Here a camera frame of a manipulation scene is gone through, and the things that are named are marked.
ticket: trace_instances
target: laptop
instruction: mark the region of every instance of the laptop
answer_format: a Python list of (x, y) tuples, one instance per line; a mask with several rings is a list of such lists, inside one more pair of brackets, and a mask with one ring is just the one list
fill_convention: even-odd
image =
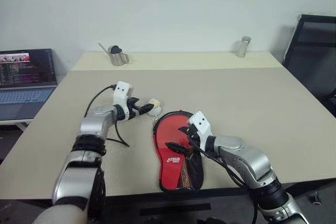
[(57, 86), (51, 49), (0, 51), (0, 120), (33, 119)]

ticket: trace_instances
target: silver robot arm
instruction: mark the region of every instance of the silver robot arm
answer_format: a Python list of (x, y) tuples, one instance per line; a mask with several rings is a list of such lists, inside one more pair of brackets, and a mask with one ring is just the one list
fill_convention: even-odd
[(88, 217), (97, 219), (105, 198), (104, 172), (101, 170), (105, 155), (108, 130), (117, 121), (149, 112), (154, 105), (138, 107), (139, 100), (130, 97), (133, 88), (119, 81), (114, 90), (113, 103), (88, 111), (80, 125), (76, 141), (67, 156), (52, 193), (53, 206), (42, 212), (34, 224), (84, 224)]
[(220, 158), (241, 176), (250, 198), (267, 221), (308, 224), (293, 197), (282, 188), (268, 157), (261, 150), (246, 145), (240, 137), (213, 136), (201, 111), (190, 117), (188, 125), (188, 129), (182, 131), (191, 141), (199, 141), (201, 150)]

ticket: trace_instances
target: laptop keyboard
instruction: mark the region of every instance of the laptop keyboard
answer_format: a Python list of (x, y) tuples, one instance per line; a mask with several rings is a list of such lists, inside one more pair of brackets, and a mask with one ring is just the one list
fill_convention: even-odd
[(45, 102), (53, 89), (4, 91), (0, 92), (0, 104)]

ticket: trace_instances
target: laptop screen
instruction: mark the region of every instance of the laptop screen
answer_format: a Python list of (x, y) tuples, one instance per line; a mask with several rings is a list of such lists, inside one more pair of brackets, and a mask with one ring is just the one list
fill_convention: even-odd
[(57, 85), (51, 49), (0, 51), (0, 88)]

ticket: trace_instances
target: black lid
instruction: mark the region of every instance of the black lid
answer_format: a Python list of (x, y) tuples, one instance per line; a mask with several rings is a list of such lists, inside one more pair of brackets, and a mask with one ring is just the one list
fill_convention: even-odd
[(122, 50), (118, 46), (113, 46), (111, 48), (111, 54), (120, 54)]

